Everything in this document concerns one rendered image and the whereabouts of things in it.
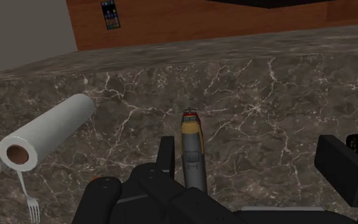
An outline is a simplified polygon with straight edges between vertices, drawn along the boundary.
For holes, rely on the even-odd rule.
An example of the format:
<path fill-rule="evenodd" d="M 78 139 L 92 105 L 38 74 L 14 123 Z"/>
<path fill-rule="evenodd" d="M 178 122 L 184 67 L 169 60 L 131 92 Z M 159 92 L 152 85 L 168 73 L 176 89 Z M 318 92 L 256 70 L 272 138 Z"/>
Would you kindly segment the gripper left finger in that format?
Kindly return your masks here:
<path fill-rule="evenodd" d="M 175 181 L 174 169 L 174 137 L 163 136 L 156 162 L 136 166 L 126 182 L 89 182 L 71 224 L 245 224 L 205 192 Z"/>

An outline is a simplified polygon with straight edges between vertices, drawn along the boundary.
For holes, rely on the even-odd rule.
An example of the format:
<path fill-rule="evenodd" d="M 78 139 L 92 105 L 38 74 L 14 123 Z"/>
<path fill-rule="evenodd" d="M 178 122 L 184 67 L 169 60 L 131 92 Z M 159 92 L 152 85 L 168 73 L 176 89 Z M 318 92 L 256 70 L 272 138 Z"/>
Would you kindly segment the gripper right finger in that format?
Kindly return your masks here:
<path fill-rule="evenodd" d="M 349 206 L 358 207 L 358 134 L 344 143 L 333 135 L 319 136 L 314 164 Z"/>

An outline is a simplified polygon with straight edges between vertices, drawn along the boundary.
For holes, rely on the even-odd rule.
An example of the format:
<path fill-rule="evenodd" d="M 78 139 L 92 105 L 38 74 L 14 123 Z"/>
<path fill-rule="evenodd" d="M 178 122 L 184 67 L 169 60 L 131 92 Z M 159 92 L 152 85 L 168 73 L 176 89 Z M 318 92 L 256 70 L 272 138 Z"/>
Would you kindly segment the white plastic fork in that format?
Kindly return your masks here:
<path fill-rule="evenodd" d="M 20 171 L 17 171 L 17 175 L 18 175 L 18 178 L 20 180 L 20 184 L 21 184 L 23 193 L 24 193 L 24 195 L 25 195 L 25 197 L 27 199 L 27 206 L 28 206 L 28 209 L 29 209 L 29 216 L 30 216 L 31 222 L 33 224 L 40 224 L 39 203 L 35 198 L 32 198 L 27 193 L 22 173 Z"/>

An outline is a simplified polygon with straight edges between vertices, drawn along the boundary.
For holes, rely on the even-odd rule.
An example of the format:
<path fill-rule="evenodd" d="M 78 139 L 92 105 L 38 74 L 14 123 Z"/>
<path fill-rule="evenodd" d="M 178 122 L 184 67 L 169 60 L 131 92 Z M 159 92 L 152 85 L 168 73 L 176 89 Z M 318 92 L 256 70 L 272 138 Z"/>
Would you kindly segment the brown wooden table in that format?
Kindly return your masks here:
<path fill-rule="evenodd" d="M 107 29 L 102 0 L 66 0 L 78 50 L 358 24 L 358 0 L 263 9 L 206 0 L 116 0 Z"/>

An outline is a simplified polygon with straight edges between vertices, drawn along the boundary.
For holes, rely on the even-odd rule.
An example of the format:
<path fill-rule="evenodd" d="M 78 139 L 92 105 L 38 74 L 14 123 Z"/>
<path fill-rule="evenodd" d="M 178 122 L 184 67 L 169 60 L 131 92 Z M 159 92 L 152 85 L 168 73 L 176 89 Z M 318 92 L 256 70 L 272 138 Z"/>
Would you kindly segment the white paper towel roll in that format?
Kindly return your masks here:
<path fill-rule="evenodd" d="M 85 94 L 75 94 L 0 141 L 1 163 L 16 171 L 33 170 L 94 113 Z"/>

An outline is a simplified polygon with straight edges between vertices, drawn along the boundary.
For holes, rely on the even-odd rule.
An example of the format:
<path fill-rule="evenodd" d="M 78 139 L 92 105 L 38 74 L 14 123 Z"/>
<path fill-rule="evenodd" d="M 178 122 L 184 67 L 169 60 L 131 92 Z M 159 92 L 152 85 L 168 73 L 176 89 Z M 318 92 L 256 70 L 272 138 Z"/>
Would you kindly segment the black smartphone with colourful icons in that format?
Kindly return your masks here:
<path fill-rule="evenodd" d="M 114 0 L 107 0 L 100 3 L 107 30 L 121 27 L 118 12 Z"/>

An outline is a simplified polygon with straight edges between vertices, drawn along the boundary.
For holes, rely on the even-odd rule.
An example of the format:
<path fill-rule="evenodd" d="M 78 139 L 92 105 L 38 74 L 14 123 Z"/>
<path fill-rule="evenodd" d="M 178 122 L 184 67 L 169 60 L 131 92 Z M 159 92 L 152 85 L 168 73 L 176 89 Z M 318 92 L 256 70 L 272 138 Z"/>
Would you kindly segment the grey yellow red toy train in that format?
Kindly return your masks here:
<path fill-rule="evenodd" d="M 186 188 L 195 187 L 207 193 L 205 149 L 197 109 L 183 110 L 180 132 L 182 171 Z"/>

